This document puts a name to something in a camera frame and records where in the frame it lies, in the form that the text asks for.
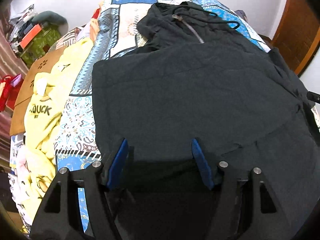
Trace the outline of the brown wooden door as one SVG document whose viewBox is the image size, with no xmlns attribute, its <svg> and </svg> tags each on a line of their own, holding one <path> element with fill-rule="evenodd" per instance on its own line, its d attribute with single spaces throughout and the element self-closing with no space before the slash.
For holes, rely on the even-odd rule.
<svg viewBox="0 0 320 240">
<path fill-rule="evenodd" d="M 298 76 L 308 67 L 319 48 L 319 20 L 306 0 L 286 0 L 272 46 Z"/>
</svg>

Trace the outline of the yellow duck fleece garment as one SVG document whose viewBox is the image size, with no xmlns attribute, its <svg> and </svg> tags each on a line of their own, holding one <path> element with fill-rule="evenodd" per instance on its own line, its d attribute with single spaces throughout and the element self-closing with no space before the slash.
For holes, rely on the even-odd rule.
<svg viewBox="0 0 320 240">
<path fill-rule="evenodd" d="M 35 75 L 33 95 L 25 116 L 25 152 L 20 153 L 27 171 L 18 170 L 27 198 L 25 213 L 34 219 L 56 174 L 54 140 L 73 84 L 87 59 L 93 41 L 87 37 L 67 47 L 50 72 Z"/>
</svg>

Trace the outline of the grey purple backpack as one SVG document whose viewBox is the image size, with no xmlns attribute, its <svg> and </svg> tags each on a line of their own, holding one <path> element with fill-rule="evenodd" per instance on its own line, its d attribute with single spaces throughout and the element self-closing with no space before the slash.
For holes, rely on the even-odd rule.
<svg viewBox="0 0 320 240">
<path fill-rule="evenodd" d="M 236 10 L 235 13 L 242 18 L 245 22 L 248 22 L 247 15 L 243 10 Z"/>
</svg>

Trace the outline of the brown cardboard paw box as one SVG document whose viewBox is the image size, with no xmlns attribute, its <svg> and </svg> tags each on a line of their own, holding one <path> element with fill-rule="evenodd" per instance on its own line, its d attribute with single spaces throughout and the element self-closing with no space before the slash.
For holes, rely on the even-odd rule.
<svg viewBox="0 0 320 240">
<path fill-rule="evenodd" d="M 15 108 L 10 125 L 10 136 L 25 132 L 24 116 L 33 95 L 35 75 L 41 72 L 51 72 L 53 65 L 57 63 L 65 49 L 66 46 L 50 51 L 31 65 L 29 72 L 24 78 L 15 102 Z"/>
</svg>

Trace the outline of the red plush toy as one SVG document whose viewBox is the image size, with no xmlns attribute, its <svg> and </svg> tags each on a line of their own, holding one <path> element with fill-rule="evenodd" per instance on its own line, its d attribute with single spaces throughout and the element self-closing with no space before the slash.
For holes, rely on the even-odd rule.
<svg viewBox="0 0 320 240">
<path fill-rule="evenodd" d="M 1 79 L 1 112 L 7 107 L 14 110 L 23 81 L 22 74 L 15 76 L 6 75 Z"/>
</svg>

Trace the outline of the striped patchwork pillow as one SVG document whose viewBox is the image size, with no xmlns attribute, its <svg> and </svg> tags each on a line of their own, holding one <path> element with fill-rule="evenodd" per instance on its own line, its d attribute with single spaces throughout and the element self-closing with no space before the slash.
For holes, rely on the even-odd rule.
<svg viewBox="0 0 320 240">
<path fill-rule="evenodd" d="M 58 50 L 61 47 L 68 47 L 73 45 L 76 42 L 76 38 L 79 35 L 80 31 L 82 31 L 81 28 L 75 27 L 74 29 L 63 35 L 59 40 L 57 40 L 55 49 Z"/>
</svg>

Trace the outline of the striped red gold curtain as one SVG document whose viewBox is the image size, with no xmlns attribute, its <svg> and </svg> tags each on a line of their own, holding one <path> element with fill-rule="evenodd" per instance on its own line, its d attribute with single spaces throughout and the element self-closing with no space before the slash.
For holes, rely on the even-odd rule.
<svg viewBox="0 0 320 240">
<path fill-rule="evenodd" d="M 18 75 L 25 76 L 28 68 L 18 58 L 9 44 L 9 34 L 13 26 L 9 23 L 10 10 L 1 11 L 1 165 L 9 166 L 10 125 L 17 88 L 11 82 Z"/>
</svg>

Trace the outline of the orange box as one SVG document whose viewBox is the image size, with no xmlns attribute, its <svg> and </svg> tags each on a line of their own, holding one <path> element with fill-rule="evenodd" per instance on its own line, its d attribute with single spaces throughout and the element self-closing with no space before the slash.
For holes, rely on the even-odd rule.
<svg viewBox="0 0 320 240">
<path fill-rule="evenodd" d="M 24 38 L 22 38 L 20 42 L 21 48 L 24 49 L 41 30 L 42 28 L 39 24 L 33 26 Z"/>
</svg>

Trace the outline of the pile of papers and clutter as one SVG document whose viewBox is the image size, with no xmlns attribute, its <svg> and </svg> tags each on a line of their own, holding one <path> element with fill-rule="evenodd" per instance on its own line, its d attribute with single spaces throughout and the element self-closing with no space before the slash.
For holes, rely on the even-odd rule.
<svg viewBox="0 0 320 240">
<path fill-rule="evenodd" d="M 13 18 L 9 20 L 9 23 L 13 26 L 13 30 L 10 34 L 9 42 L 12 42 L 14 38 L 17 37 L 18 31 L 21 27 L 31 18 L 35 16 L 34 4 L 30 5 L 24 11 L 18 13 Z"/>
</svg>

